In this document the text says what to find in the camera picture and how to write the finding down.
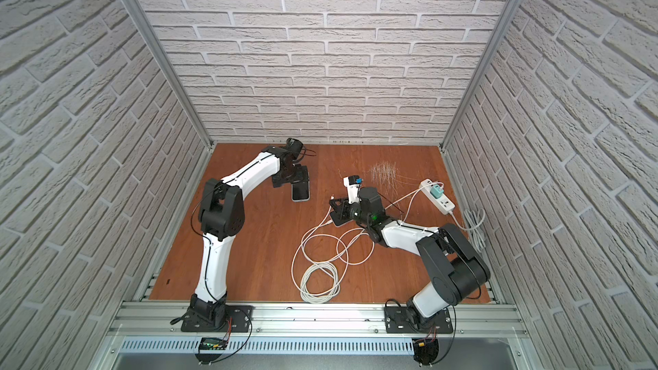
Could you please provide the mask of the pink-cased smartphone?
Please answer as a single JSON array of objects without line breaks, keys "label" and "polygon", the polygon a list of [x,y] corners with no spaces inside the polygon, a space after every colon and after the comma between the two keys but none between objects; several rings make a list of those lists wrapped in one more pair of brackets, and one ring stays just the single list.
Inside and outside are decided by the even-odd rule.
[{"label": "pink-cased smartphone", "polygon": [[349,222],[351,222],[351,215],[350,212],[336,212],[332,211],[330,212],[330,218],[332,220],[332,223],[336,227],[340,227],[342,225],[345,225]]}]

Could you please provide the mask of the green-cased smartphone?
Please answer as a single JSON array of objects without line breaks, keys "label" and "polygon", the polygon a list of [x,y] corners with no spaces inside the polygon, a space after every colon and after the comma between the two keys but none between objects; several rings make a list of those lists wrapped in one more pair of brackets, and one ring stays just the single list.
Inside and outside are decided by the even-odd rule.
[{"label": "green-cased smartphone", "polygon": [[294,202],[305,202],[310,199],[309,181],[293,183],[291,185],[291,198]]}]

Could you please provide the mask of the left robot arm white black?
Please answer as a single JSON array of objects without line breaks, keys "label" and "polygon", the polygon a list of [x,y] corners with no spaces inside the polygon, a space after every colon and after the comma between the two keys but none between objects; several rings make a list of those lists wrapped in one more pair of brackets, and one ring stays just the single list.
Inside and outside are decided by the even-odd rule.
[{"label": "left robot arm white black", "polygon": [[181,321],[192,330],[219,330],[224,325],[228,317],[227,272],[235,236],[246,220],[244,200],[268,178],[274,188],[289,183],[294,201],[308,200],[308,168],[300,164],[308,152],[303,142],[289,138],[282,146],[265,147],[233,174],[206,182],[195,207],[199,234],[205,240],[200,279],[186,313],[171,324]]}]

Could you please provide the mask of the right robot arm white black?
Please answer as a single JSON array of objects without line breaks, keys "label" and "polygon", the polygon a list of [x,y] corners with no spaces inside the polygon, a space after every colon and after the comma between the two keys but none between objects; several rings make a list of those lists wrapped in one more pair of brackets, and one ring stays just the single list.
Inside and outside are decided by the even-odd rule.
[{"label": "right robot arm white black", "polygon": [[487,263],[458,226],[422,227],[394,219],[376,188],[360,188],[353,198],[332,198],[330,207],[336,226],[355,222],[374,243],[421,258],[429,283],[407,302],[408,320],[415,325],[459,305],[491,278]]}]

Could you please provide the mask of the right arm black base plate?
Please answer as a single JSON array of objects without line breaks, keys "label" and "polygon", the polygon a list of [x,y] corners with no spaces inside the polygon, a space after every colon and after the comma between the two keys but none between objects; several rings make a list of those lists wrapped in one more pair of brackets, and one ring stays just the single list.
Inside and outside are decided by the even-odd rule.
[{"label": "right arm black base plate", "polygon": [[384,321],[388,334],[428,333],[434,336],[454,332],[452,317],[447,308],[424,318],[415,308],[402,305],[394,299],[385,302]]}]

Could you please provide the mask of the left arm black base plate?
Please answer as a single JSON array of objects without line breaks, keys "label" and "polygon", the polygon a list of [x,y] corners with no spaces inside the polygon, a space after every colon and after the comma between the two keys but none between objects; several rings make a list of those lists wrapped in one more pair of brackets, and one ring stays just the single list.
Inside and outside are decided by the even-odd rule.
[{"label": "left arm black base plate", "polygon": [[248,333],[254,307],[206,303],[201,300],[190,302],[183,315],[182,332],[228,332]]}]

